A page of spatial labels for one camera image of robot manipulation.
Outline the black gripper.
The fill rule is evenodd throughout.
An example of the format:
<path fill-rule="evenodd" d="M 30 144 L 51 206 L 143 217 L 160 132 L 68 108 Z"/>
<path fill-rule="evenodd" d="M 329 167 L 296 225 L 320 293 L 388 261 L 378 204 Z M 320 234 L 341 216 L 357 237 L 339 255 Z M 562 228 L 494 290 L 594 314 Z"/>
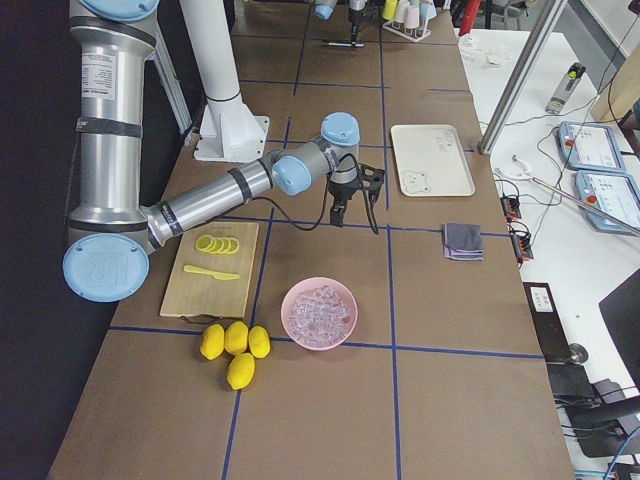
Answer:
<path fill-rule="evenodd" d="M 365 14 L 365 9 L 367 6 L 367 0 L 349 0 L 349 20 L 351 21 L 350 27 L 350 45 L 358 46 L 358 36 L 359 36 L 359 20 Z"/>
<path fill-rule="evenodd" d="M 333 197 L 333 205 L 330 210 L 330 222 L 332 225 L 344 225 L 347 203 L 352 199 L 354 193 L 361 189 L 361 182 L 352 179 L 346 183 L 340 183 L 329 179 L 329 193 Z"/>

